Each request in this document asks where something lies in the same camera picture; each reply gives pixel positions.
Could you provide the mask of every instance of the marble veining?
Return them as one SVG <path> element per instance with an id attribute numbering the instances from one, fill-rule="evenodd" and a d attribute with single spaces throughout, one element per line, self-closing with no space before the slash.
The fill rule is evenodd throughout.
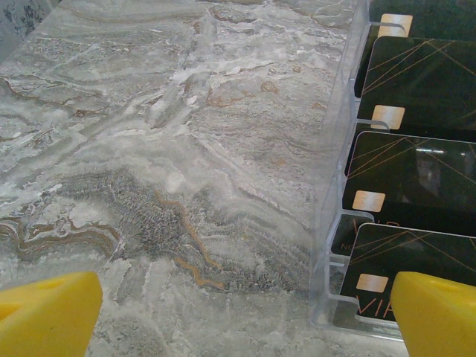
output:
<path id="1" fill-rule="evenodd" d="M 98 271 L 88 356 L 368 356 L 306 327 L 320 128 L 352 15 L 62 1 L 0 65 L 0 284 Z"/>

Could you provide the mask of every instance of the gray marble countertop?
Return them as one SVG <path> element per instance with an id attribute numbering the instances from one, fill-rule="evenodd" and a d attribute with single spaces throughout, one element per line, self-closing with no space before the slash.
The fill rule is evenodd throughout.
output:
<path id="1" fill-rule="evenodd" d="M 62 1 L 0 65 L 0 284 L 97 271 L 87 356 L 401 353 L 306 323 L 320 128 L 352 15 Z"/>

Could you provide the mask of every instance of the yellow plastic piece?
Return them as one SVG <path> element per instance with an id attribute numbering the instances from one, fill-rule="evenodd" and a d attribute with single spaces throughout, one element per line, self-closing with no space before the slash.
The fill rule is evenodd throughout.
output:
<path id="1" fill-rule="evenodd" d="M 90 271 L 0 292 L 0 356 L 83 357 L 102 298 Z"/>
<path id="2" fill-rule="evenodd" d="M 476 356 L 476 288 L 400 272 L 390 297 L 410 357 Z"/>

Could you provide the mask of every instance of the yellow object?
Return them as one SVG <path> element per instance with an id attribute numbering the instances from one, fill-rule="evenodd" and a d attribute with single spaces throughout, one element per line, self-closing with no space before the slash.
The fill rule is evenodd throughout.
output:
<path id="1" fill-rule="evenodd" d="M 83 357 L 102 297 L 93 272 L 0 292 L 0 356 Z"/>
<path id="2" fill-rule="evenodd" d="M 476 288 L 400 272 L 390 297 L 410 357 L 476 356 Z"/>

